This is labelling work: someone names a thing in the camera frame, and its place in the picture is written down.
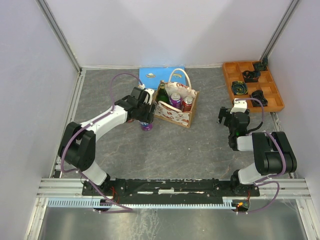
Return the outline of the purple soda can front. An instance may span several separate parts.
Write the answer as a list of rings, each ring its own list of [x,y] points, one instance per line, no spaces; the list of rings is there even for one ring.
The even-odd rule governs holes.
[[[140,127],[143,131],[150,131],[153,128],[153,124],[147,122],[140,122]]]

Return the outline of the purple soda can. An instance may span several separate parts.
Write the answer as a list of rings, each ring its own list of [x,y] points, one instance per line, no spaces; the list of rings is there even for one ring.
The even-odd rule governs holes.
[[[143,131],[150,131],[153,128],[153,124],[147,122],[140,122],[140,127]]]
[[[181,104],[182,104],[182,97],[178,92],[174,92],[169,96],[169,104],[180,110],[181,109]]]

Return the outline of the patterned canvas tote bag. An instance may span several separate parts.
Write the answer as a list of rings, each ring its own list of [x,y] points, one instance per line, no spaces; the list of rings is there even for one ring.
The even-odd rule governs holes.
[[[184,73],[186,78],[186,84],[182,84],[179,82],[171,82],[172,76],[177,70],[182,71]],[[171,73],[168,82],[165,82],[165,89],[169,97],[172,93],[179,93],[181,95],[182,101],[186,96],[193,97],[194,101],[193,101],[191,111],[182,112],[182,105],[181,105],[181,109],[176,109],[170,104],[164,103],[162,101],[156,102],[158,87],[156,92],[153,94],[153,100],[156,103],[156,110],[154,115],[157,118],[165,120],[167,122],[170,122],[185,128],[190,128],[193,117],[195,116],[199,92],[193,89],[191,80],[188,74],[186,73],[186,71],[181,68],[176,68]]]

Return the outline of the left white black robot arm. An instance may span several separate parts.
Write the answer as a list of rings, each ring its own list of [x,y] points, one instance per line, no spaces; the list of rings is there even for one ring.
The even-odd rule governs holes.
[[[82,123],[70,122],[63,133],[58,149],[62,162],[75,167],[93,183],[99,195],[111,189],[110,176],[96,163],[96,143],[113,128],[129,120],[151,124],[157,105],[153,102],[154,90],[134,87],[131,94],[116,101],[107,111]]]

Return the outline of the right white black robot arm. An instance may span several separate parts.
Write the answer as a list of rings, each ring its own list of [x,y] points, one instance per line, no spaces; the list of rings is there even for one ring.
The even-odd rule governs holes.
[[[294,173],[297,170],[297,159],[283,131],[254,132],[258,127],[248,129],[250,111],[222,106],[218,122],[228,128],[228,145],[233,151],[253,152],[253,163],[248,167],[236,170],[230,177],[229,189],[236,196],[245,195],[257,190],[255,184],[266,179]]]

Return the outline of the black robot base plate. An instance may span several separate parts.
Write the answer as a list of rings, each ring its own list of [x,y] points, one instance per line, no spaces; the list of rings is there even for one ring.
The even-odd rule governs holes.
[[[253,184],[236,180],[124,179],[107,180],[97,187],[104,196],[125,205],[221,204],[223,197],[259,197]]]

